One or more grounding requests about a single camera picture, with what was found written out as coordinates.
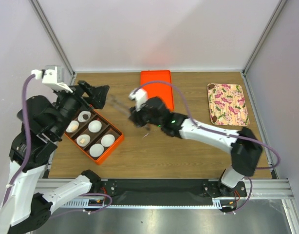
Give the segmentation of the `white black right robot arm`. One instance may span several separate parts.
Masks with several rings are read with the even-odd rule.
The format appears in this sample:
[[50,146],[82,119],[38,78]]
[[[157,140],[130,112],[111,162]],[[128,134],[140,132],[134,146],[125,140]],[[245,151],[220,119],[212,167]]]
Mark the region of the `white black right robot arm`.
[[220,195],[231,195],[241,179],[254,175],[262,146],[250,129],[243,127],[237,131],[203,124],[187,115],[171,112],[159,97],[131,94],[129,99],[135,101],[135,106],[129,109],[129,119],[135,126],[155,125],[169,137],[194,140],[230,154],[231,166],[224,170],[218,182]]

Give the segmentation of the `metal tongs with red grip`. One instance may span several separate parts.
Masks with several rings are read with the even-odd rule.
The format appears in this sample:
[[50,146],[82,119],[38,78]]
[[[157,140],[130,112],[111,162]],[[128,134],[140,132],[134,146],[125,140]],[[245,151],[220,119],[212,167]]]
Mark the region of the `metal tongs with red grip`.
[[137,111],[136,107],[128,107],[119,99],[117,99],[114,95],[110,94],[107,97],[106,103],[112,106],[114,109],[122,113],[124,116],[128,118],[130,122],[134,124],[135,127],[145,128],[148,132],[150,131],[149,124],[142,119],[141,110]]

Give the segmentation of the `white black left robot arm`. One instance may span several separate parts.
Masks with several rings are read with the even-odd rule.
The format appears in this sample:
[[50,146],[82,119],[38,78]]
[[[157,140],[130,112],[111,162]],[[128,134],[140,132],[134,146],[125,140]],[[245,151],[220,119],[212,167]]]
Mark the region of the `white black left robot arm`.
[[71,121],[82,110],[102,109],[108,91],[108,85],[91,86],[80,81],[66,91],[56,91],[55,103],[42,95],[23,97],[17,114],[21,132],[11,145],[9,182],[0,205],[0,234],[36,230],[63,204],[100,192],[101,179],[91,170],[52,192],[37,193],[35,188]]

